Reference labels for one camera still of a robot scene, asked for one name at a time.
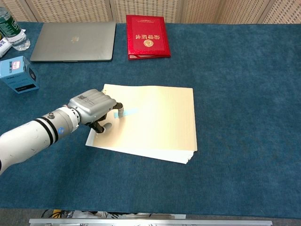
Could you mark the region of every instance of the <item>blue box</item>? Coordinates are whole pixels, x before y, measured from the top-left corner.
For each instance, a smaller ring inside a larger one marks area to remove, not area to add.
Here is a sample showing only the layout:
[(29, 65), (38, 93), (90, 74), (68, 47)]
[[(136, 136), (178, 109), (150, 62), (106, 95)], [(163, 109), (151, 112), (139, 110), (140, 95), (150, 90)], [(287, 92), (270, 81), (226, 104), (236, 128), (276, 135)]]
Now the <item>blue box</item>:
[(1, 61), (0, 79), (16, 93), (39, 88), (38, 74), (24, 56)]

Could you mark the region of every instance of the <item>white robotic arm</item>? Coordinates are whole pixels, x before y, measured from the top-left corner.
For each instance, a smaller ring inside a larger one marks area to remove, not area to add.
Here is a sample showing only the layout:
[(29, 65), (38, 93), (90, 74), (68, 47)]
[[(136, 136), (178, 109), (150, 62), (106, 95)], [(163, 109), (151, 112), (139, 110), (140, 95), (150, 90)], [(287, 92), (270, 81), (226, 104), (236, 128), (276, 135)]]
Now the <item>white robotic arm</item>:
[(123, 113), (123, 105), (108, 95), (88, 90), (63, 106), (29, 123), (12, 129), (0, 137), (0, 175), (10, 165), (23, 162), (77, 129), (79, 123), (97, 133), (105, 132), (99, 121), (112, 109)]

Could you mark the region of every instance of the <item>table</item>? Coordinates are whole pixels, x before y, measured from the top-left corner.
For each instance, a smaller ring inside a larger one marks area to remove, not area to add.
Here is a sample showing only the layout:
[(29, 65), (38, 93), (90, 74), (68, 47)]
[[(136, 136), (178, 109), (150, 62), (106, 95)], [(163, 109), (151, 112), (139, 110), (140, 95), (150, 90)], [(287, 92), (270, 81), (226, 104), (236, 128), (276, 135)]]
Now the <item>table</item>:
[[(33, 51), (41, 23), (20, 23)], [(167, 24), (171, 58), (35, 63), (40, 89), (0, 83), (0, 134), (105, 83), (192, 87), (198, 151), (187, 165), (85, 146), (89, 128), (0, 177), (1, 208), (301, 218), (301, 25)]]

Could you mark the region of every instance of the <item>plastic bottle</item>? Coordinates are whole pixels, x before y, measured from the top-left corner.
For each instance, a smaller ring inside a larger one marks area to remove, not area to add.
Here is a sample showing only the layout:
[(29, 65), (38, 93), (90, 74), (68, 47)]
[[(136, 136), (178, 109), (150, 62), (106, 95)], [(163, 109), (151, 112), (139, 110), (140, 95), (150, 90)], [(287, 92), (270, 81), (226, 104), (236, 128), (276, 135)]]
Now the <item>plastic bottle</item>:
[(22, 51), (29, 48), (30, 41), (26, 34), (3, 7), (0, 7), (0, 32), (16, 50)]

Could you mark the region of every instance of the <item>beige wall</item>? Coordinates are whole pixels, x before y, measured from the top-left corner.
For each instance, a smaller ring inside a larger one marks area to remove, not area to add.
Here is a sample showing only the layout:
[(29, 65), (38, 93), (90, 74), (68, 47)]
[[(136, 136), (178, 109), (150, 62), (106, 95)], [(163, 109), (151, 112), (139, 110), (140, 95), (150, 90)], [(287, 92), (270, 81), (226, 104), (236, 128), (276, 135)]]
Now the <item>beige wall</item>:
[(17, 21), (124, 23), (127, 14), (167, 23), (301, 23), (301, 0), (0, 0)]

